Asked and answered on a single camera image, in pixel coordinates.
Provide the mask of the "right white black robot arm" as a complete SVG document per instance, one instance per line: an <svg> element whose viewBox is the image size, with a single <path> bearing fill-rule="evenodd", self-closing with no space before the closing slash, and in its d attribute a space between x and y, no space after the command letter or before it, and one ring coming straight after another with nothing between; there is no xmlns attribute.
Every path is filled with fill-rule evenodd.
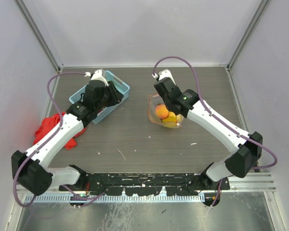
<svg viewBox="0 0 289 231"><path fill-rule="evenodd" d="M187 89L181 92L170 77L158 77L154 87L169 111L201 125L231 154L221 161L211 163L201 173L200 181L204 188L211 190L221 179L230 176L244 178L256 165L262 155L257 145L263 141L261 134L250 134L235 126L211 109L205 101L201 101L195 91Z"/></svg>

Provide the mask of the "yellow mango slice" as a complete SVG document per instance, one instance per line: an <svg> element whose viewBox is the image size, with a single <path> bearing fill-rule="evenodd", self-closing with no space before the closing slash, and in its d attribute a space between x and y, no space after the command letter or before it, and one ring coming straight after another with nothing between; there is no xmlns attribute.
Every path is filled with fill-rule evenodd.
<svg viewBox="0 0 289 231"><path fill-rule="evenodd" d="M176 118L175 113L169 111L168 116L165 119L163 119L163 122L164 123L167 123L167 122L177 123L177 118Z"/></svg>

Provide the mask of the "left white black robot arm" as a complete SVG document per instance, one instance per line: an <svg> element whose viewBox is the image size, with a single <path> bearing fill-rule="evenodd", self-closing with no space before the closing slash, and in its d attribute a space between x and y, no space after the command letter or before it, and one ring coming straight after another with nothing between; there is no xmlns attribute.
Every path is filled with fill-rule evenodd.
<svg viewBox="0 0 289 231"><path fill-rule="evenodd" d="M59 123L38 143L24 153L12 155L13 184L20 184L35 196L42 195L52 186L70 185L76 191L83 190L88 181L87 173L75 165L50 168L56 154L98 116L104 108L121 103L123 94L113 81L91 80L72 104Z"/></svg>

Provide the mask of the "red orange peach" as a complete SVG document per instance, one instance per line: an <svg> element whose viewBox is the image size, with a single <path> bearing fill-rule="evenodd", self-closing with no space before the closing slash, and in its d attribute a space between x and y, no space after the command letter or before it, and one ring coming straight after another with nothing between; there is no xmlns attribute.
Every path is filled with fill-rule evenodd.
<svg viewBox="0 0 289 231"><path fill-rule="evenodd" d="M164 104L159 104L155 107L156 115L159 119L163 120L168 116L168 109Z"/></svg>

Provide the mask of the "yellow pear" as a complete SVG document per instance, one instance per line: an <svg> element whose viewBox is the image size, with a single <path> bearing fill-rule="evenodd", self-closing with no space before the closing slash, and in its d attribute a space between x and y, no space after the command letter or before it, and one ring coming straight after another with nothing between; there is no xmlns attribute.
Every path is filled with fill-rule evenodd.
<svg viewBox="0 0 289 231"><path fill-rule="evenodd" d="M164 123L162 120L163 126L165 126L167 128L180 128L182 126L182 121L183 121L184 117L182 115L176 115L176 118L177 118L177 123L174 123L174 122Z"/></svg>

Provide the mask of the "clear orange zip top bag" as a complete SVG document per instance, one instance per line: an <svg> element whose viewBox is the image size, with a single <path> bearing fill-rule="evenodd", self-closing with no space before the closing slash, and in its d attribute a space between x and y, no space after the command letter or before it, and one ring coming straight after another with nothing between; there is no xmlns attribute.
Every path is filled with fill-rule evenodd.
<svg viewBox="0 0 289 231"><path fill-rule="evenodd" d="M165 128L180 128L184 117L167 109L158 94L148 95L148 117L152 123Z"/></svg>

